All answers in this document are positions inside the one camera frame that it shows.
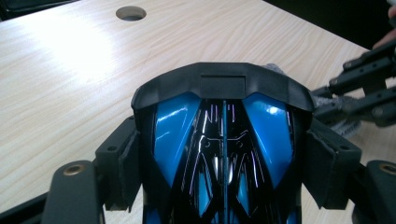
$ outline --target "dark floor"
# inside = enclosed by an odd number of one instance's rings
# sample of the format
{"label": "dark floor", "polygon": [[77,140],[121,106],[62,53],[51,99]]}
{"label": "dark floor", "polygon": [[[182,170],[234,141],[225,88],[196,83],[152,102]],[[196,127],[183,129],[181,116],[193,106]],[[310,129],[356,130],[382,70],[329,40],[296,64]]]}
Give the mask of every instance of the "dark floor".
{"label": "dark floor", "polygon": [[367,49],[391,30],[386,0],[265,1]]}

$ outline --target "glossy blue panel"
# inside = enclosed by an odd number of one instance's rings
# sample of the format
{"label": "glossy blue panel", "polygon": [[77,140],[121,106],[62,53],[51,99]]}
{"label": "glossy blue panel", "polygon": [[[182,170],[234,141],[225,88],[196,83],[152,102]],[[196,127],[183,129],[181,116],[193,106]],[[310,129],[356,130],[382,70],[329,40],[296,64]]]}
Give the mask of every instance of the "glossy blue panel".
{"label": "glossy blue panel", "polygon": [[199,210],[199,215],[201,216],[204,211],[207,208],[207,205],[209,204],[209,192],[207,192],[206,190],[206,184],[208,184],[209,186],[211,186],[211,183],[206,183],[205,180],[205,174],[200,173],[199,174],[199,202],[198,202],[198,210]]}
{"label": "glossy blue panel", "polygon": [[259,93],[243,100],[258,139],[274,188],[286,173],[292,157],[286,106]]}
{"label": "glossy blue panel", "polygon": [[158,104],[154,158],[171,187],[200,102],[185,93]]}
{"label": "glossy blue panel", "polygon": [[245,174],[241,174],[239,180],[239,190],[238,190],[238,200],[244,207],[247,214],[249,214],[248,210],[248,184],[247,178]]}
{"label": "glossy blue panel", "polygon": [[298,224],[297,213],[295,211],[290,213],[286,224]]}
{"label": "glossy blue panel", "polygon": [[160,215],[158,214],[157,209],[147,209],[145,216],[146,216],[145,224],[161,223]]}

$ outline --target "table hole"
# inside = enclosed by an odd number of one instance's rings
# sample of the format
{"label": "table hole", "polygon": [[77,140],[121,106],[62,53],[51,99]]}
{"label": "table hole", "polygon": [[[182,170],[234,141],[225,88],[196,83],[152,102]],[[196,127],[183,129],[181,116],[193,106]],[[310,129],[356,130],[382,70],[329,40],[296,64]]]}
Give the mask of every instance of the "table hole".
{"label": "table hole", "polygon": [[116,16],[123,21],[140,21],[146,15],[145,9],[141,7],[121,7],[116,12]]}

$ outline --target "screw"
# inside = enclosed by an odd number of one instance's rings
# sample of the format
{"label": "screw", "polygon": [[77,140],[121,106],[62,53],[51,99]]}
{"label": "screw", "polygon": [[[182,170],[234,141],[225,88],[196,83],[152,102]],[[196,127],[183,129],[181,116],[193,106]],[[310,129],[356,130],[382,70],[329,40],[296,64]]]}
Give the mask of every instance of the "screw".
{"label": "screw", "polygon": [[85,166],[82,164],[75,164],[64,169],[64,175],[78,175],[85,170]]}
{"label": "screw", "polygon": [[376,107],[373,109],[373,116],[374,117],[380,117],[384,113],[384,110],[382,109],[381,106]]}
{"label": "screw", "polygon": [[332,80],[330,80],[330,85],[336,85],[338,83],[337,78],[333,78]]}
{"label": "screw", "polygon": [[352,66],[352,62],[344,63],[345,68],[350,68]]}
{"label": "screw", "polygon": [[387,164],[387,163],[381,163],[381,164],[379,164],[379,168],[385,173],[388,173],[391,175],[396,175],[396,166],[394,166],[394,165]]}

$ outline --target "light wood grain surface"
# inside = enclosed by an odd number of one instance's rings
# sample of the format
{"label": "light wood grain surface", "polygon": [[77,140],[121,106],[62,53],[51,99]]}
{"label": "light wood grain surface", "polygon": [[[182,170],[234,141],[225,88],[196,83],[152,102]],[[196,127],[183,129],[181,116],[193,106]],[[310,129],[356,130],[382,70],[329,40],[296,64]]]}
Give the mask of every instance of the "light wood grain surface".
{"label": "light wood grain surface", "polygon": [[[117,9],[142,7],[141,21]],[[258,0],[82,0],[0,23],[0,212],[46,192],[55,170],[93,160],[132,115],[134,91],[197,62],[276,63],[310,89],[327,84],[365,49]],[[352,141],[362,162],[396,162],[395,128],[363,124]],[[351,223],[347,211],[318,210],[303,192],[304,223]],[[131,214],[107,223],[139,223]]]}

